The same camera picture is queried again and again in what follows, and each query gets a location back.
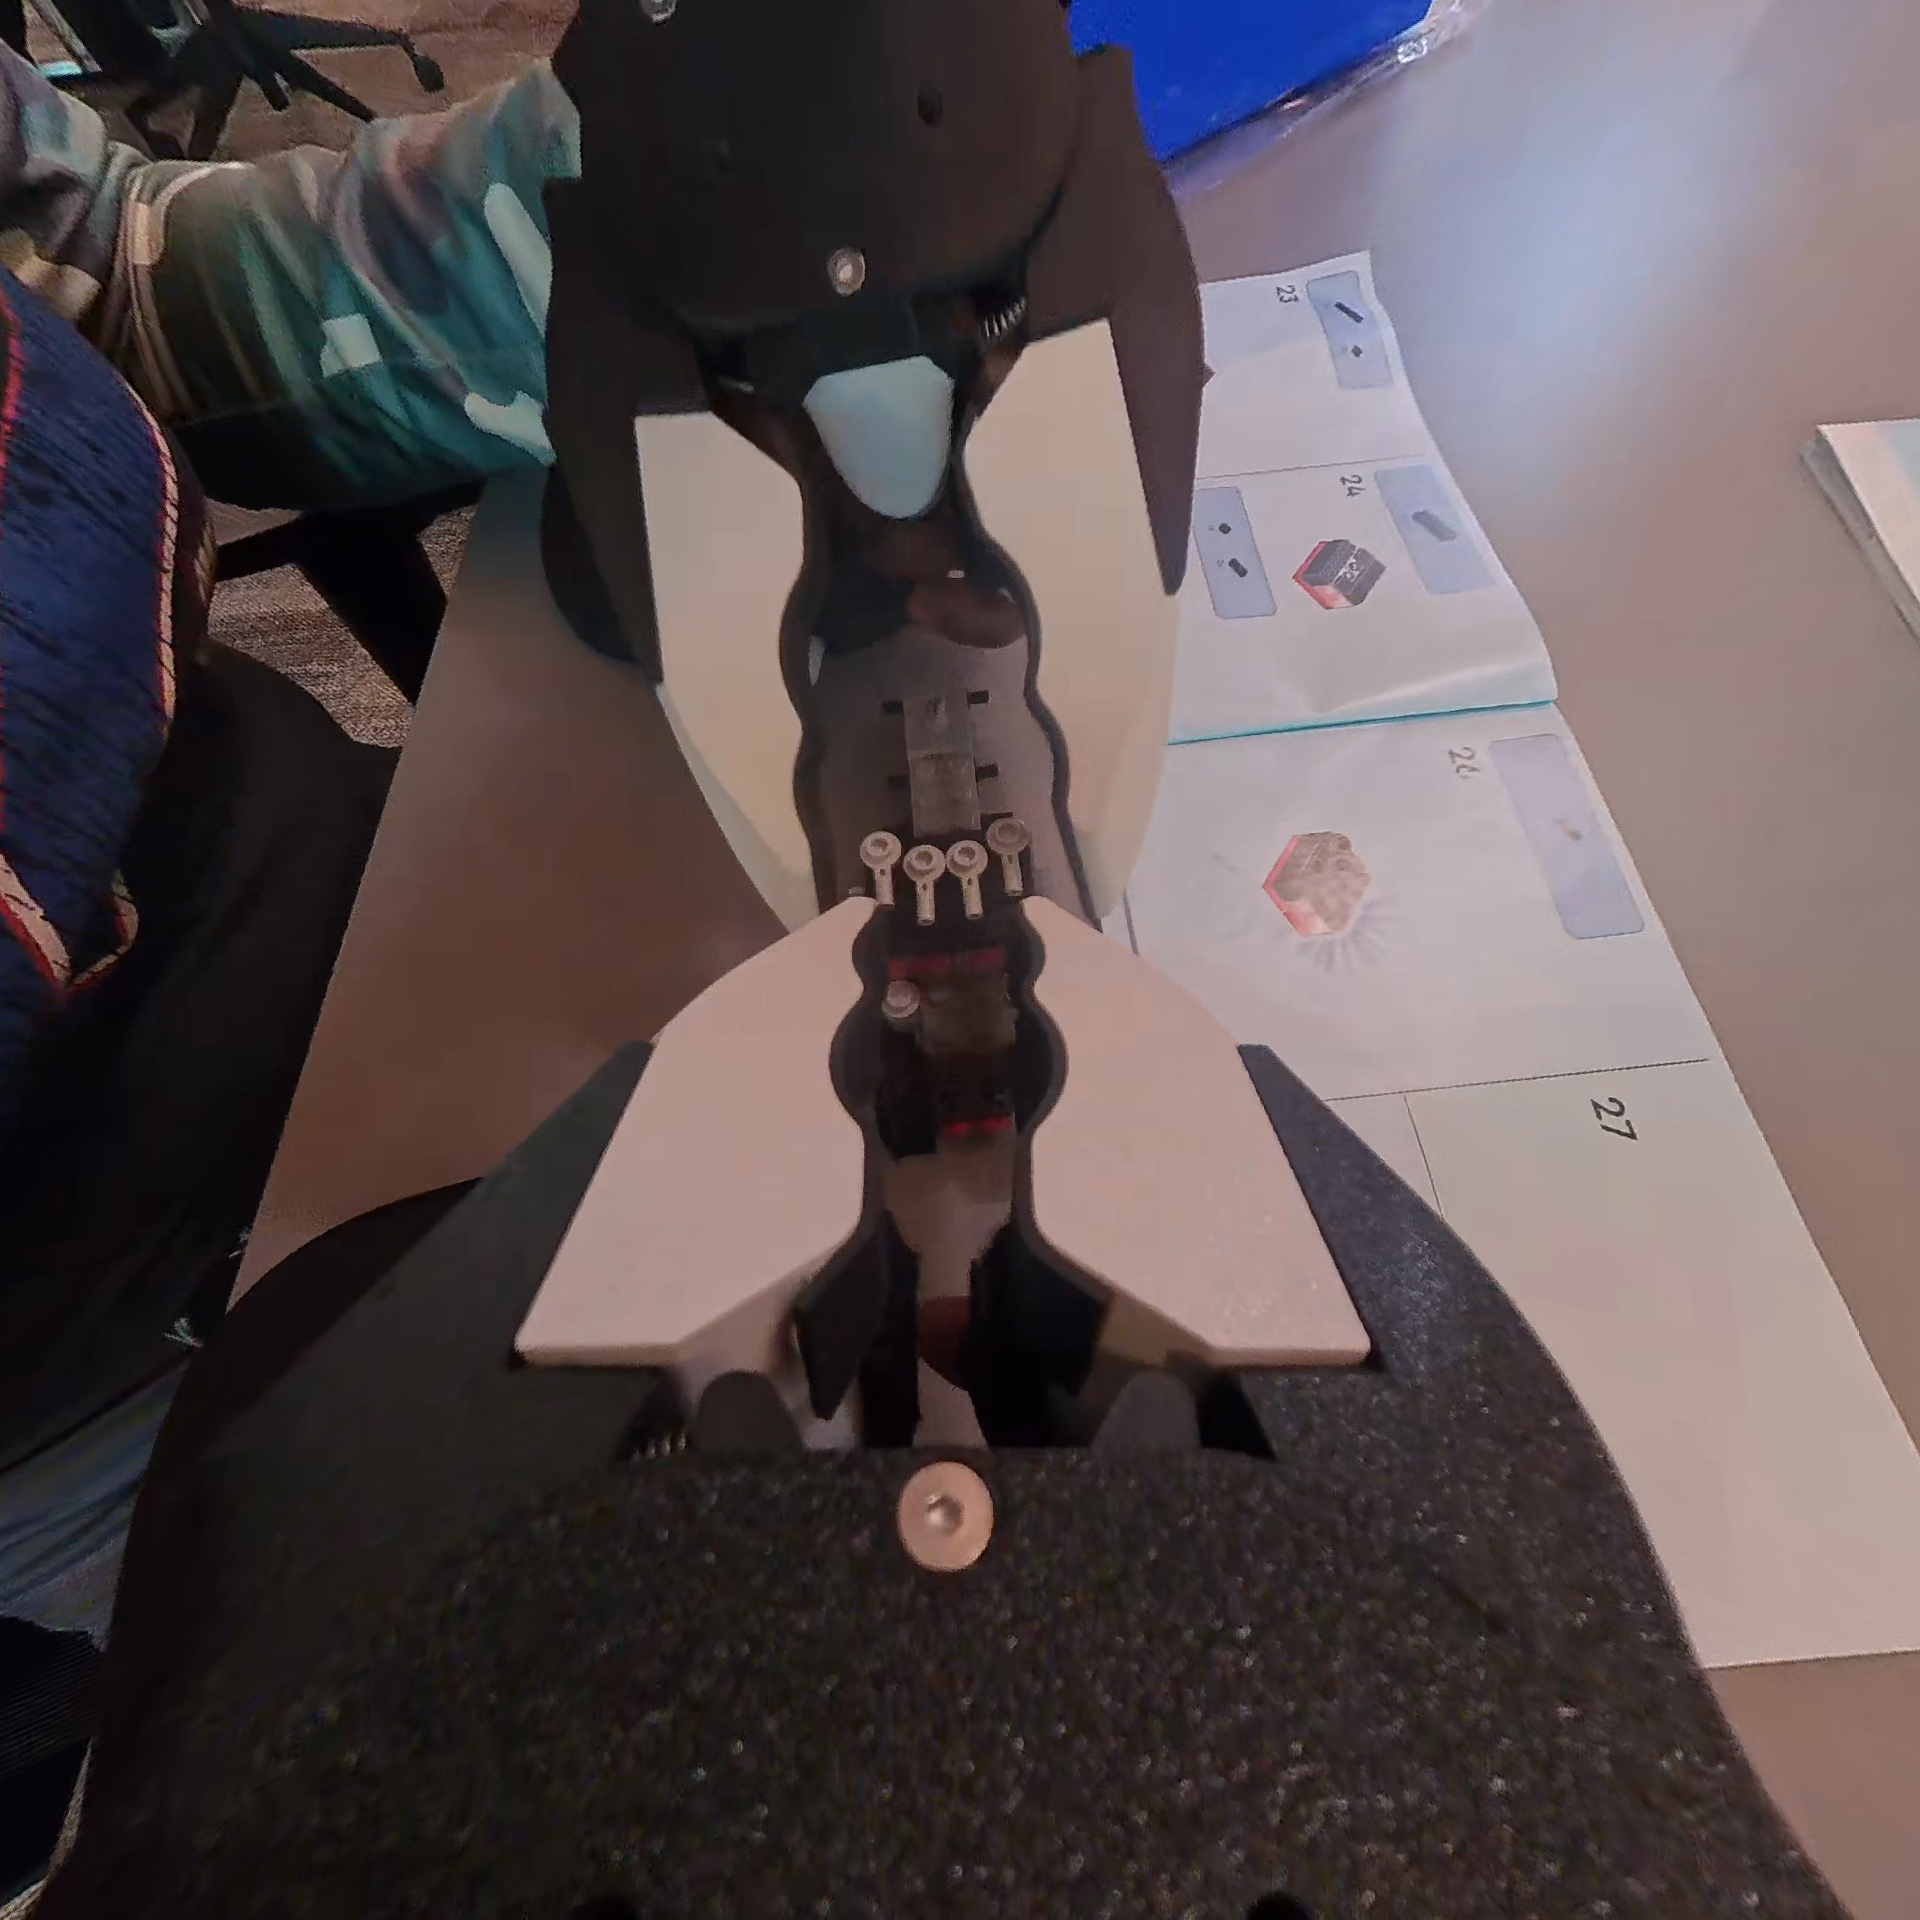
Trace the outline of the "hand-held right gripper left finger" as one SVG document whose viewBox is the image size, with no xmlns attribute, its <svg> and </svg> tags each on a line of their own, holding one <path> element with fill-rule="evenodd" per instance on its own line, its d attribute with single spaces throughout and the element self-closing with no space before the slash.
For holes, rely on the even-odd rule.
<svg viewBox="0 0 1920 1920">
<path fill-rule="evenodd" d="M 658 1368 L 695 1410 L 723 1376 L 775 1390 L 809 1449 L 914 1430 L 906 1297 L 875 1134 L 891 914 L 843 901 L 660 1030 L 515 1353 Z"/>
</svg>

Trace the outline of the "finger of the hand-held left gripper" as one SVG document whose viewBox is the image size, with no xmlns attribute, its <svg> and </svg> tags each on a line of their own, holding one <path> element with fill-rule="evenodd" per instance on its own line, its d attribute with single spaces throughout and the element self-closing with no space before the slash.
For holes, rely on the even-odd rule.
<svg viewBox="0 0 1920 1920">
<path fill-rule="evenodd" d="M 782 924 L 811 921 L 782 637 L 805 560 L 799 481 L 715 416 L 639 416 L 637 471 L 665 722 L 751 886 Z"/>
<path fill-rule="evenodd" d="M 1159 799 L 1180 629 L 1109 322 L 1020 351 L 966 433 L 965 473 L 1035 610 L 1035 692 L 1062 737 L 1067 821 L 1101 921 Z"/>
</svg>

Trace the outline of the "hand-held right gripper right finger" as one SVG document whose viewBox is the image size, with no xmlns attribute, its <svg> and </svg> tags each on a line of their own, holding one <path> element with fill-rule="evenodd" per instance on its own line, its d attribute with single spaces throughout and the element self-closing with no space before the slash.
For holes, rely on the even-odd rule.
<svg viewBox="0 0 1920 1920">
<path fill-rule="evenodd" d="M 1266 1449 L 1241 1385 L 1374 1341 L 1230 1030 L 1051 901 L 1009 929 L 1010 1214 L 975 1257 L 995 1449 Z"/>
</svg>

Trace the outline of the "toy brick truck model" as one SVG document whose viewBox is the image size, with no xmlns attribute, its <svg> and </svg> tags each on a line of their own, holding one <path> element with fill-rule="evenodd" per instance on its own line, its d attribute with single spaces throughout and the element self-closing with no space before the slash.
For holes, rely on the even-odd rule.
<svg viewBox="0 0 1920 1920">
<path fill-rule="evenodd" d="M 861 824 L 858 840 L 878 828 L 907 840 L 947 838 L 1013 810 L 987 792 L 999 770 L 979 754 L 987 717 L 990 694 L 975 687 L 947 682 L 879 694 L 879 744 L 894 757 L 879 768 L 879 814 Z M 858 840 L 852 858 L 869 897 Z M 879 1144 L 895 1161 L 1010 1144 L 1041 1116 L 1050 1042 L 1028 1004 L 1041 959 L 1023 916 L 1033 902 L 1033 849 L 1035 837 L 1028 894 L 1013 914 L 1002 958 L 981 951 L 953 972 L 891 975 L 871 921 L 863 965 L 875 977 L 871 1103 Z"/>
</svg>

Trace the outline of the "black toy brick block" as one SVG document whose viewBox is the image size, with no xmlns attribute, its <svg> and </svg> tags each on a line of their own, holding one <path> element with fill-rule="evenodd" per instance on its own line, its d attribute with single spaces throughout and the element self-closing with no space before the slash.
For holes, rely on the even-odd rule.
<svg viewBox="0 0 1920 1920">
<path fill-rule="evenodd" d="M 965 831 L 951 833 L 947 838 L 907 840 L 895 829 L 887 829 L 887 831 L 894 831 L 898 837 L 898 840 L 902 842 L 902 853 L 910 849 L 913 845 L 919 845 L 919 842 L 931 842 L 931 845 L 937 845 L 947 853 L 948 845 L 953 840 L 959 840 L 959 838 L 975 838 L 986 847 L 986 838 L 982 838 L 986 829 L 990 828 L 991 821 L 996 821 L 999 816 L 1009 816 L 1009 814 L 1013 814 L 1013 810 L 995 814 L 995 816 L 990 816 L 990 821 L 982 828 L 965 829 Z M 959 968 L 959 966 L 969 966 L 974 952 L 987 952 L 990 959 L 1004 956 L 1004 949 L 1005 949 L 1005 941 L 1009 941 L 1009 925 L 1013 924 L 1013 914 L 1017 911 L 1017 905 L 1023 897 L 1010 901 L 1002 890 L 999 861 L 990 853 L 987 853 L 987 856 L 990 856 L 990 866 L 982 876 L 982 901 L 986 901 L 982 918 L 981 921 L 966 921 L 965 918 L 958 884 L 956 884 L 953 876 L 943 876 L 942 881 L 939 881 L 939 918 L 931 928 L 924 928 L 924 925 L 917 924 L 914 890 L 913 890 L 910 881 L 901 876 L 901 870 L 895 872 L 895 905 L 894 906 L 878 906 L 875 901 L 874 901 L 871 879 L 869 879 L 869 876 L 861 869 L 860 856 L 858 856 L 858 866 L 861 870 L 861 877 L 866 881 L 866 890 L 869 890 L 869 897 L 871 897 L 874 918 L 879 928 L 883 949 L 887 951 L 887 966 L 890 966 L 891 975 L 933 975 L 937 972 L 953 972 L 953 968 Z M 1028 866 L 1030 866 L 1030 856 L 1026 853 L 1023 854 L 1023 879 L 1026 879 L 1023 896 L 1028 894 Z"/>
</svg>

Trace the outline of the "step-page instruction booklet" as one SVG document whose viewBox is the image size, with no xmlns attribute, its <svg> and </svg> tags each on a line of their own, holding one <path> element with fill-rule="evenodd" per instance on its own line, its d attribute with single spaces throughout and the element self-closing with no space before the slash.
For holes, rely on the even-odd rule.
<svg viewBox="0 0 1920 1920">
<path fill-rule="evenodd" d="M 1159 809 L 1109 928 L 1573 1382 L 1709 1669 L 1916 1652 L 1916 1444 L 1414 399 L 1365 252 L 1203 288 Z"/>
</svg>

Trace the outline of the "large blue plastic bin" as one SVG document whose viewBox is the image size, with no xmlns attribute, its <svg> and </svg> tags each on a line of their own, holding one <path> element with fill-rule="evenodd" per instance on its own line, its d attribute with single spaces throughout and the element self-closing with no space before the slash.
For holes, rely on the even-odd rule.
<svg viewBox="0 0 1920 1920">
<path fill-rule="evenodd" d="M 1076 53 L 1134 61 L 1147 149 L 1178 160 L 1394 54 L 1431 1 L 1070 1 Z"/>
</svg>

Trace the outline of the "black office chair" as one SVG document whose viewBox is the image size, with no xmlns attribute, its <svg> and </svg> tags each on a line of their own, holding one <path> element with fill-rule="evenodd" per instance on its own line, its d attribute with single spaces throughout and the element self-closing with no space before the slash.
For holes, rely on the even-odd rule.
<svg viewBox="0 0 1920 1920">
<path fill-rule="evenodd" d="M 51 1 L 20 10 L 55 33 L 81 65 L 65 86 L 114 96 L 142 142 L 163 142 L 161 118 L 187 105 L 194 153 L 217 146 L 244 86 L 276 111 L 305 96 L 370 121 L 367 103 L 314 65 L 315 53 L 398 53 L 422 94 L 445 88 L 442 64 L 409 32 L 354 15 L 236 1 Z"/>
</svg>

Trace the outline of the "car-cover instruction booklet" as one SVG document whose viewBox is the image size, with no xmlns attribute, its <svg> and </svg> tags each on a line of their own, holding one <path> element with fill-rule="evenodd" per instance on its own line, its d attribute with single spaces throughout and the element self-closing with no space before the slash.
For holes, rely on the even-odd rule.
<svg viewBox="0 0 1920 1920">
<path fill-rule="evenodd" d="M 1917 421 L 1823 423 L 1803 462 L 1917 634 Z"/>
</svg>

